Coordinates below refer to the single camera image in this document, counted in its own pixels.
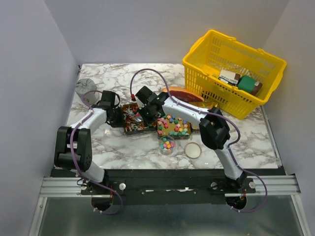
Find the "metal candy scoop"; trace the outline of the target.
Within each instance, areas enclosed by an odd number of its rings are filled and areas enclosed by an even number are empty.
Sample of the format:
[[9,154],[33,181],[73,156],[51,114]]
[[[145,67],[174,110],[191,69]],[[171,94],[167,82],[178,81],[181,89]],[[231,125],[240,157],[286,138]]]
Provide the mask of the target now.
[[141,117],[140,114],[136,114],[133,118],[134,118],[134,121],[136,123],[143,123],[144,122],[144,120],[143,120],[143,118]]

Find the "tin of lollipops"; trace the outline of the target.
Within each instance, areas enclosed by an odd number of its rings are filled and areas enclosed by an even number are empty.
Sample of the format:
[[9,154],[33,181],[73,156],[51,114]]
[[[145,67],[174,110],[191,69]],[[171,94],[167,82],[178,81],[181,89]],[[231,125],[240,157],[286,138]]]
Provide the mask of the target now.
[[126,104],[122,106],[122,112],[124,116],[124,133],[127,136],[138,135],[142,133],[155,132],[157,130],[157,123],[154,122],[151,125],[143,123],[136,123],[134,116],[139,114],[137,103]]

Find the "tin of star candies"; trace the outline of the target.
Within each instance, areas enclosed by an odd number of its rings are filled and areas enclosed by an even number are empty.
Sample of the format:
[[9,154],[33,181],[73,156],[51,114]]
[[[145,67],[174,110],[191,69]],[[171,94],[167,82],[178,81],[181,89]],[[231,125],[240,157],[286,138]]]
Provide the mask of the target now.
[[157,119],[157,136],[171,136],[175,140],[187,140],[191,136],[191,124],[173,115],[164,115]]

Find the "round jar lid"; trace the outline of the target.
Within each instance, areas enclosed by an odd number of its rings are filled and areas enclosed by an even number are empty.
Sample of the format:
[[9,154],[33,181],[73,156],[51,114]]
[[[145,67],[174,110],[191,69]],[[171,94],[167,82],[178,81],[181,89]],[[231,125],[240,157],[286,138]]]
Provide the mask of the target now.
[[186,156],[191,159],[197,159],[202,153],[202,149],[200,145],[195,142],[188,143],[185,146],[184,151],[185,151]]

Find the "tin of popsicle gummies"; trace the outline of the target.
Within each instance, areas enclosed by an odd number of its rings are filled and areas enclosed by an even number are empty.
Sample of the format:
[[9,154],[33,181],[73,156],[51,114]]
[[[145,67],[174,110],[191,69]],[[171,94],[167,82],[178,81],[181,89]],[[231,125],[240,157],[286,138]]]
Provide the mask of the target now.
[[199,108],[207,108],[208,110],[211,110],[213,108],[219,108],[219,105],[217,102],[209,102],[209,101],[194,102],[193,105]]

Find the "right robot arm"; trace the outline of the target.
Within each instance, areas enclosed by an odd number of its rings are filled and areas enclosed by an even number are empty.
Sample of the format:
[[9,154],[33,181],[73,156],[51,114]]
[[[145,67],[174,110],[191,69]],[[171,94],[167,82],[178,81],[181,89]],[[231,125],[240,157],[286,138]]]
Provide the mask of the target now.
[[142,87],[135,95],[139,114],[147,124],[163,115],[172,115],[199,127],[202,143],[218,156],[226,176],[227,189],[233,193],[244,187],[247,177],[230,148],[229,121],[219,108],[208,110],[183,102],[167,92],[159,95]]

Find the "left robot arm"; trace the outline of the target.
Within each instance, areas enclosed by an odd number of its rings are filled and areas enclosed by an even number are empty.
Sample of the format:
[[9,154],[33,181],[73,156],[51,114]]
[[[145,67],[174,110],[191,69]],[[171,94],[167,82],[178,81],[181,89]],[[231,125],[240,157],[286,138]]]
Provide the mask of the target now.
[[101,92],[101,99],[89,106],[89,111],[71,126],[61,126],[57,130],[54,165],[93,180],[92,188],[98,194],[109,189],[105,170],[93,162],[92,134],[102,125],[113,128],[124,126],[120,96],[112,91]]

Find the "small glass jar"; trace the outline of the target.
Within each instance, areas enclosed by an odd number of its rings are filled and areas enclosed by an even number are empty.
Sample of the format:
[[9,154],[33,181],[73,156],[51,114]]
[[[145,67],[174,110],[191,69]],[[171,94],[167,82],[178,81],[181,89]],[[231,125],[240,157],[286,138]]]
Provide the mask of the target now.
[[171,155],[175,150],[175,140],[171,136],[162,136],[159,140],[159,150],[163,155]]

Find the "fake bacon slab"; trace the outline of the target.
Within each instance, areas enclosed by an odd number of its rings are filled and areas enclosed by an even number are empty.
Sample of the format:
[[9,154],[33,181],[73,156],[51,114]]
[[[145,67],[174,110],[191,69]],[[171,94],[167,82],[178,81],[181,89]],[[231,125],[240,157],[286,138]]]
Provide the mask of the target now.
[[180,87],[169,87],[169,91],[172,97],[175,97],[183,102],[204,102],[204,98],[191,92],[185,88]]

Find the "black white packet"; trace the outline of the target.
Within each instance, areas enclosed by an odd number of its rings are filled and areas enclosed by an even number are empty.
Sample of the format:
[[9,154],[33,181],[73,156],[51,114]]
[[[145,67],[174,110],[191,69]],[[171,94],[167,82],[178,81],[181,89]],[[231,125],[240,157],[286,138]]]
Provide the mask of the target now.
[[219,74],[219,80],[231,86],[237,86],[241,75],[232,71],[222,69]]

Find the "yellow shopping basket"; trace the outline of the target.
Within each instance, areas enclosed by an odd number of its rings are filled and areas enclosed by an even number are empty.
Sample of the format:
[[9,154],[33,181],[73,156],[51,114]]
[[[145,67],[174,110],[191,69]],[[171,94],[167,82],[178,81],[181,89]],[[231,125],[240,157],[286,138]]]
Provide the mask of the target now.
[[[236,38],[209,30],[182,60],[185,88],[206,100],[215,100],[225,112],[246,118],[264,105],[282,80],[287,63],[262,49],[254,49]],[[219,80],[222,70],[247,75],[262,83],[256,95]]]

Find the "green box in basket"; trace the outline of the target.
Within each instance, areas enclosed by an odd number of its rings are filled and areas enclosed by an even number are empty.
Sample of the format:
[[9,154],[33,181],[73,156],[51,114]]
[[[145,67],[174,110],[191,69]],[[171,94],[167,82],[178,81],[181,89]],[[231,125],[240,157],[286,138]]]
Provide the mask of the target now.
[[237,85],[238,89],[243,90],[247,93],[251,93],[256,87],[256,80],[248,75],[244,75],[240,78],[240,81]]

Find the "brown chocolate bar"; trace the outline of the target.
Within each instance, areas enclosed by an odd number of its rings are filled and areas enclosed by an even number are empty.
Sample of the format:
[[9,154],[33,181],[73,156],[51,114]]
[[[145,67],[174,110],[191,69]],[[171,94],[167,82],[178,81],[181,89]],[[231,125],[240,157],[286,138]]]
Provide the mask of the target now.
[[262,83],[259,81],[256,81],[253,89],[251,90],[251,95],[256,96],[256,94],[260,91],[261,88],[262,88]]

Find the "grey drawstring pouch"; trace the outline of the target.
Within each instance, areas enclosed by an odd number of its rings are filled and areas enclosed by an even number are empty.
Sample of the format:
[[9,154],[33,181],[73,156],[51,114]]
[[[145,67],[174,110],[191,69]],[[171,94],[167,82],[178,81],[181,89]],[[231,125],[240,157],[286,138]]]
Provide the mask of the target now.
[[96,92],[96,90],[96,84],[89,78],[79,79],[75,85],[77,95],[89,105],[93,105],[97,102],[98,92]]

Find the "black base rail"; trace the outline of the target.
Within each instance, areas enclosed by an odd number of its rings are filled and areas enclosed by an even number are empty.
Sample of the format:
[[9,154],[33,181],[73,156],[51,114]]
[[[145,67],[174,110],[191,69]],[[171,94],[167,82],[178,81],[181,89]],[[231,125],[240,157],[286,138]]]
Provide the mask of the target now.
[[284,195],[295,183],[284,168],[252,169],[237,186],[223,170],[106,170],[101,186],[53,171],[45,178],[42,194],[54,197],[90,197],[92,204],[110,205],[179,205],[214,204],[244,208],[247,197]]

